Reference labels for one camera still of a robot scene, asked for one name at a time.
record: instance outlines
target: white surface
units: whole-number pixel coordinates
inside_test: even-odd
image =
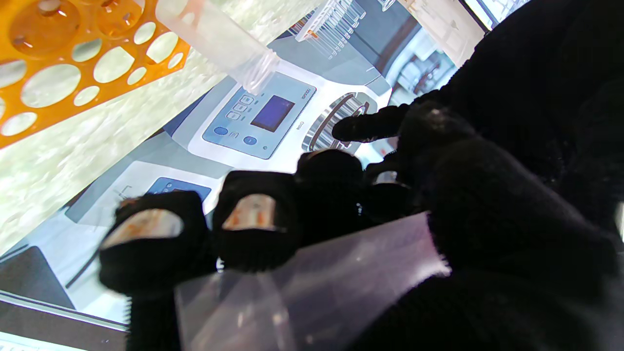
[[[461,67],[485,32],[456,0],[399,0],[457,67]]]
[[[0,351],[85,351],[0,332]]]
[[[197,129],[195,136],[191,138],[188,144],[188,151],[197,156],[217,161],[236,169],[294,173],[297,166],[296,160],[298,160],[299,156],[304,152],[301,148],[301,144],[303,143],[307,131],[318,116],[332,102],[349,92],[363,92],[373,98],[376,97],[376,102],[379,108],[381,108],[388,104],[390,94],[392,93],[389,89],[382,96],[377,96],[366,86],[350,86],[331,82],[286,61],[280,62],[277,72],[316,87],[316,92],[297,118],[296,123],[286,133],[284,139],[282,139],[281,143],[268,160],[263,160],[240,151],[212,144],[202,139],[203,132],[223,109],[225,104],[232,98],[234,93],[240,88],[241,85],[239,84],[235,85],[223,98],[221,103],[214,108],[213,112],[206,117],[202,126]]]
[[[37,114],[33,112],[16,114],[4,122],[0,133],[4,136],[14,136],[28,129],[36,120]]]

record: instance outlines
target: white machine housing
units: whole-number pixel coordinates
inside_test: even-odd
[[[240,107],[240,104],[237,103],[238,100],[253,99],[256,96],[245,93],[241,97],[241,85],[227,78],[209,91],[183,117],[183,121],[173,133],[174,141],[192,154],[202,158],[217,161],[234,169],[259,171],[294,172],[299,156],[314,149],[314,147],[306,146],[309,144],[312,134],[323,134],[316,136],[316,141],[319,138],[323,139],[323,142],[319,142],[316,148],[322,144],[325,147],[334,147],[355,153],[359,147],[358,143],[333,142],[334,140],[331,139],[333,124],[346,116],[350,116],[352,112],[356,115],[372,113],[386,106],[392,93],[390,85],[350,45],[345,45],[341,55],[331,61],[327,58],[317,57],[319,53],[314,47],[306,42],[297,42],[293,37],[278,39],[271,46],[282,57],[273,79],[281,79],[280,75],[283,75],[294,79],[293,85],[302,84],[310,87],[301,95],[303,99],[307,98],[308,100],[299,102],[303,106],[300,108],[300,112],[291,112],[298,114],[295,116],[288,115],[283,119],[281,125],[274,130],[276,134],[272,139],[279,139],[276,145],[273,145],[274,150],[271,150],[272,146],[264,147],[265,150],[268,150],[262,154],[256,150],[251,151],[249,145],[246,146],[249,138],[251,138],[253,147],[257,149],[256,146],[260,146],[262,143],[261,138],[257,135],[265,136],[271,131],[267,132],[262,127],[255,127],[255,119],[251,121],[250,125],[250,119],[253,119],[254,116],[237,116],[236,111],[242,109],[236,109],[236,107]],[[282,87],[282,94],[287,94],[287,89],[287,86]],[[346,99],[348,103],[335,107],[345,97],[348,97]],[[332,113],[333,109],[340,109],[340,111]],[[233,114],[237,120],[228,121],[227,118],[224,118],[229,114]],[[321,116],[331,120],[321,123],[324,130],[315,133],[317,132],[315,128],[319,127],[317,121]],[[215,121],[223,121],[225,127],[222,127],[221,124],[215,124]],[[229,126],[242,127],[234,127],[236,129],[232,131]],[[218,137],[211,135],[211,133],[215,133],[215,130],[218,133],[224,133],[222,134],[222,141],[218,141]],[[244,130],[249,135],[239,135],[240,130]]]

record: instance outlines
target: control panel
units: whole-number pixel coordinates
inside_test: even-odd
[[[237,90],[202,138],[267,160],[315,92],[309,84],[275,73],[259,95]]]
[[[173,192],[176,190],[194,191],[202,199],[202,202],[208,197],[208,195],[212,191],[212,189],[209,187],[203,187],[201,185],[184,182],[182,180],[160,177],[156,179],[154,184],[152,184],[147,192],[151,194],[161,194],[164,192]]]

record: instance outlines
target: plastic tube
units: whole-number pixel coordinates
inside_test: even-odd
[[[396,0],[377,0],[377,1],[379,1],[379,3],[381,4],[381,10],[385,12],[387,9],[390,8],[390,6],[392,6],[392,4],[394,4]]]
[[[280,61],[210,0],[159,0],[156,17],[178,37],[189,43],[219,69],[258,94],[270,80]],[[191,9],[194,21],[184,21]]]
[[[351,5],[353,6],[353,11],[359,14],[360,19],[363,19],[364,16],[366,16],[366,10],[364,10],[364,8],[360,6],[355,0],[351,2]]]

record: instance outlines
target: gloved finger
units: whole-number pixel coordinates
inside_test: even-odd
[[[209,237],[202,200],[194,191],[124,201],[99,247],[100,281],[133,298],[166,294],[184,280],[216,270]]]
[[[331,135],[340,141],[371,142],[396,136],[409,105],[387,106],[374,114],[347,117],[336,123]]]
[[[406,114],[399,131],[397,153],[404,159],[411,159],[428,150],[476,136],[472,126],[460,115],[428,101],[412,107]]]
[[[295,181],[303,246],[359,229],[358,196],[363,171],[355,156],[336,149],[303,154]]]
[[[412,191],[410,179],[404,179],[400,160],[396,152],[391,152],[364,171],[368,186],[362,196],[362,213],[373,225],[417,213],[417,194]]]
[[[301,228],[292,174],[231,171],[213,213],[214,248],[228,269],[258,272],[284,264]]]

